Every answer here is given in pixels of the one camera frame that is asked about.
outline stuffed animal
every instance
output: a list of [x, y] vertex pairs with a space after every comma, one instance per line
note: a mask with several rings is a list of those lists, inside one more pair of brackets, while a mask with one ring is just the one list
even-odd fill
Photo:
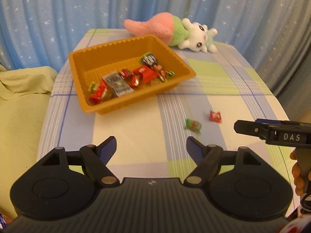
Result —
[[188, 18], [180, 20], [168, 12], [159, 13], [146, 22], [126, 19], [124, 27], [134, 36], [156, 35], [168, 46], [189, 48], [192, 51], [217, 51], [213, 44], [213, 37], [217, 35], [216, 29], [208, 30], [205, 24], [191, 23]]

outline orange plastic basket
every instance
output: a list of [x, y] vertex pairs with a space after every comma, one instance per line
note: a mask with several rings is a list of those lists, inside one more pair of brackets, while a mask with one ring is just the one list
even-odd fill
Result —
[[[124, 68], [134, 70], [142, 66], [139, 59], [146, 52], [151, 52], [159, 64], [167, 71], [173, 71], [175, 76], [165, 83], [146, 85], [135, 89], [134, 93], [97, 105], [91, 102], [88, 87], [92, 81], [100, 83], [105, 74], [119, 72]], [[154, 96], [196, 75], [173, 50], [154, 35], [132, 37], [78, 50], [69, 54], [69, 63], [81, 108], [86, 113], [104, 114], [113, 111]]]

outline metal pin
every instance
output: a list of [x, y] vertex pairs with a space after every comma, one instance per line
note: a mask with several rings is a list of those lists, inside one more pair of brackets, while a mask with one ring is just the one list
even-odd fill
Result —
[[190, 176], [187, 179], [187, 182], [190, 184], [199, 184], [201, 183], [202, 179], [199, 176]]
[[104, 184], [113, 184], [117, 181], [117, 178], [113, 176], [105, 176], [101, 179], [101, 181]]

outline table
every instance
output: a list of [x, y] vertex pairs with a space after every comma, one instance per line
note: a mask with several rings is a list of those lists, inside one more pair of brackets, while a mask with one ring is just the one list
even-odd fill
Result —
[[[123, 29], [91, 29], [75, 50], [131, 37]], [[248, 146], [292, 186], [289, 159], [292, 148], [266, 145], [257, 137], [236, 134], [238, 119], [288, 120], [278, 100], [250, 64], [231, 45], [215, 42], [215, 54], [173, 50], [197, 73], [176, 88], [105, 115], [86, 114], [79, 105], [68, 61], [58, 74], [51, 93], [37, 160], [56, 146], [66, 151], [86, 144], [98, 145], [109, 136], [117, 139], [117, 152], [108, 168], [123, 177], [184, 178], [195, 168], [186, 151], [186, 139], [217, 144], [225, 150]], [[220, 111], [223, 122], [210, 122], [210, 110]], [[185, 119], [202, 123], [201, 135], [185, 130]], [[294, 196], [290, 214], [299, 205]]]

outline green cloth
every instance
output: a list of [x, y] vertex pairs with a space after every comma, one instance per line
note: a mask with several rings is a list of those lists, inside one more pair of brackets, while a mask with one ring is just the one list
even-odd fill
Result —
[[35, 164], [56, 75], [50, 67], [6, 71], [0, 65], [0, 211], [11, 218], [10, 188]]
[[188, 38], [189, 32], [183, 27], [179, 17], [173, 16], [174, 30], [173, 38], [169, 46], [176, 46]]

